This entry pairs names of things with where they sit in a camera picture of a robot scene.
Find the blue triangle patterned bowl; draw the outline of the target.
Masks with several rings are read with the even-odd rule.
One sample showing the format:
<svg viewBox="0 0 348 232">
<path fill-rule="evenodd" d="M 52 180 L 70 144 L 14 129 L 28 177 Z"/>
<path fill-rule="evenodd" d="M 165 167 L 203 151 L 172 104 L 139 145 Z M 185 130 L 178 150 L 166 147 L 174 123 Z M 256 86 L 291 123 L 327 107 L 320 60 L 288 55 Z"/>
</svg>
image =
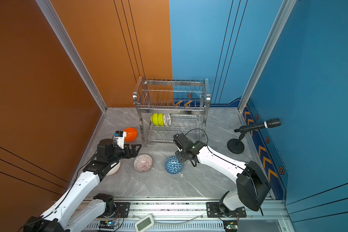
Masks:
<svg viewBox="0 0 348 232">
<path fill-rule="evenodd" d="M 175 175 L 183 171 L 184 164 L 182 164 L 176 156 L 170 156 L 166 159 L 164 168 L 167 173 Z"/>
</svg>

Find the pink striped ceramic bowl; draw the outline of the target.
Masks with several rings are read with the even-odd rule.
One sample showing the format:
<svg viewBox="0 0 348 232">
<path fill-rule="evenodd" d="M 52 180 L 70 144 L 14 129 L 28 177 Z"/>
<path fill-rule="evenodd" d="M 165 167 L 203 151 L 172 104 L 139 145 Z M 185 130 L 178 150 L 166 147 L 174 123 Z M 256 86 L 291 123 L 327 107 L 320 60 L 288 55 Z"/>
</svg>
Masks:
<svg viewBox="0 0 348 232">
<path fill-rule="evenodd" d="M 133 167 L 135 171 L 139 173 L 145 173 L 151 169 L 153 165 L 153 159 L 148 154 L 142 154 L 136 157 Z"/>
</svg>

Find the lime green bowl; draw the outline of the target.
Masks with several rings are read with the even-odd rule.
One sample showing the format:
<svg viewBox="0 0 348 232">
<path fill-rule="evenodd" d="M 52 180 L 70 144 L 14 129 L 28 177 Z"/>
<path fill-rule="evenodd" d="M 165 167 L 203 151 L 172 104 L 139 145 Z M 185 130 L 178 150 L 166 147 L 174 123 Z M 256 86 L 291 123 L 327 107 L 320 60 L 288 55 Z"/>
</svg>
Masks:
<svg viewBox="0 0 348 232">
<path fill-rule="evenodd" d="M 158 118 L 158 124 L 159 124 L 159 126 L 165 126 L 163 114 L 158 114 L 157 118 Z"/>
<path fill-rule="evenodd" d="M 155 126 L 159 126 L 157 113 L 152 114 L 150 120 Z"/>
</svg>

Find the white maroon patterned bowl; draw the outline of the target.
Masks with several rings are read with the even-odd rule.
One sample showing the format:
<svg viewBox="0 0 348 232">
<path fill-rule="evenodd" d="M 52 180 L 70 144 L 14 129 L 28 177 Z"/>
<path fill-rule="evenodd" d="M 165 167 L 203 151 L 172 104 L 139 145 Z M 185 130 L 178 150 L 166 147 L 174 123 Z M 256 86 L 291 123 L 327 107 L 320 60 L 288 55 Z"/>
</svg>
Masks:
<svg viewBox="0 0 348 232">
<path fill-rule="evenodd" d="M 163 124 L 165 127 L 170 127 L 172 124 L 170 114 L 163 114 Z"/>
</svg>

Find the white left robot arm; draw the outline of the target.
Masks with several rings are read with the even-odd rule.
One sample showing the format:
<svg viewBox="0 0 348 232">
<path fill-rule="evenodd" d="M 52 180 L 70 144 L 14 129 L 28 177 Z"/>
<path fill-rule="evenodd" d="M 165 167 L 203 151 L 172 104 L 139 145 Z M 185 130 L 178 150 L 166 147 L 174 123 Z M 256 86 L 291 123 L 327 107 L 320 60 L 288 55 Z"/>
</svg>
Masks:
<svg viewBox="0 0 348 232">
<path fill-rule="evenodd" d="M 75 179 L 73 185 L 56 203 L 39 217 L 30 217 L 23 226 L 25 232 L 81 232 L 97 217 L 115 214 L 117 207 L 114 197 L 99 193 L 83 210 L 75 210 L 87 195 L 98 186 L 120 160 L 137 157 L 140 144 L 119 146 L 116 140 L 103 139 L 96 152 Z"/>
</svg>

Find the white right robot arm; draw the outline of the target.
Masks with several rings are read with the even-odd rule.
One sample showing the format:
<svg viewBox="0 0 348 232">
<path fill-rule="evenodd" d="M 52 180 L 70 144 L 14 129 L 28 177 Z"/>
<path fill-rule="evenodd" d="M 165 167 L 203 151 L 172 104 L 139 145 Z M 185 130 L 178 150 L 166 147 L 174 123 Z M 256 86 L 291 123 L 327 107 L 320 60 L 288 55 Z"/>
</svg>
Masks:
<svg viewBox="0 0 348 232">
<path fill-rule="evenodd" d="M 227 191 L 218 202 L 218 213 L 225 217 L 248 208 L 262 212 L 262 204 L 271 190 L 264 171 L 254 161 L 243 162 L 222 155 L 201 141 L 193 143 L 186 137 L 174 140 L 180 162 L 189 160 L 193 166 L 207 165 L 228 177 L 236 184 L 236 190 Z"/>
</svg>

